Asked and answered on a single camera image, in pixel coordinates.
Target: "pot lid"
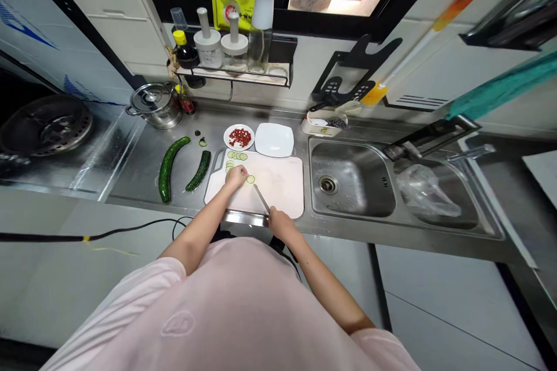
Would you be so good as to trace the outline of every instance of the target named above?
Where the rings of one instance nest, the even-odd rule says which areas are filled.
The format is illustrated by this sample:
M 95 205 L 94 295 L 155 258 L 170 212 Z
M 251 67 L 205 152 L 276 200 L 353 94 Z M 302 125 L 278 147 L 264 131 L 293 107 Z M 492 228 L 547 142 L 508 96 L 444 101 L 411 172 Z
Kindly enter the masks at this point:
M 130 105 L 138 112 L 152 113 L 165 107 L 172 97 L 167 86 L 151 83 L 135 90 L 129 99 Z

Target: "wall shelf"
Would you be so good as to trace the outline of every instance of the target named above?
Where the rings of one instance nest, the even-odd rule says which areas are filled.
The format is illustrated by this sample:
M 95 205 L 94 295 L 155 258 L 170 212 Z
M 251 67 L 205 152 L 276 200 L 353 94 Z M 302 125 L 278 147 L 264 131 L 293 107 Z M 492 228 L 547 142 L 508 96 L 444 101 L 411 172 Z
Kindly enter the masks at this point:
M 186 30 L 187 40 L 192 45 L 195 44 L 193 34 L 197 31 L 198 29 L 193 27 Z M 297 46 L 297 38 L 273 35 L 269 50 L 269 69 L 265 74 L 249 71 L 216 70 L 202 66 L 197 66 L 190 70 L 179 68 L 175 74 L 180 79 L 182 79 L 182 76 L 194 75 L 196 77 L 290 88 L 294 77 L 294 53 Z

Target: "red chili pepper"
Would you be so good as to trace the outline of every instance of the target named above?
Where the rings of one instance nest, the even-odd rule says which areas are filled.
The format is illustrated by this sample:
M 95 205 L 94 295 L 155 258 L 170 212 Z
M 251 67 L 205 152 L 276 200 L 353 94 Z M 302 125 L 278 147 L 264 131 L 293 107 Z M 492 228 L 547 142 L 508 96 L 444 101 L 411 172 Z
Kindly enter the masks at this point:
M 229 137 L 232 139 L 229 141 L 230 146 L 234 146 L 238 142 L 242 148 L 245 148 L 251 141 L 251 133 L 245 129 L 235 129 L 230 133 Z

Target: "plastic bag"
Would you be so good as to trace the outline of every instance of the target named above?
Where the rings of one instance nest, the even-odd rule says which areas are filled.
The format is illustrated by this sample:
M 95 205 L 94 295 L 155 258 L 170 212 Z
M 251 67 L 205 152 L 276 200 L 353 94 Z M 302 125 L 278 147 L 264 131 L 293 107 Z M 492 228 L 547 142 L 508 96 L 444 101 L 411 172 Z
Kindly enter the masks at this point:
M 402 171 L 396 182 L 407 206 L 430 216 L 458 217 L 462 210 L 439 187 L 439 179 L 425 165 L 415 164 Z

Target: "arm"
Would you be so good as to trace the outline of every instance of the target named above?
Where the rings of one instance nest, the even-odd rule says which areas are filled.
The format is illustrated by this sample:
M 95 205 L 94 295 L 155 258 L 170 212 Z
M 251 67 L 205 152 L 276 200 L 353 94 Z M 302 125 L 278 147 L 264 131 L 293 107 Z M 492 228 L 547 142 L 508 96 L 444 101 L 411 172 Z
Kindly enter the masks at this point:
M 186 274 L 191 275 L 199 266 L 207 246 L 215 235 L 230 198 L 244 184 L 247 176 L 248 172 L 243 165 L 228 171 L 225 184 L 220 191 L 168 245 L 159 258 L 176 258 L 184 265 Z
M 293 252 L 316 299 L 347 334 L 375 327 L 350 293 L 309 247 L 293 220 L 274 206 L 269 216 L 269 229 Z

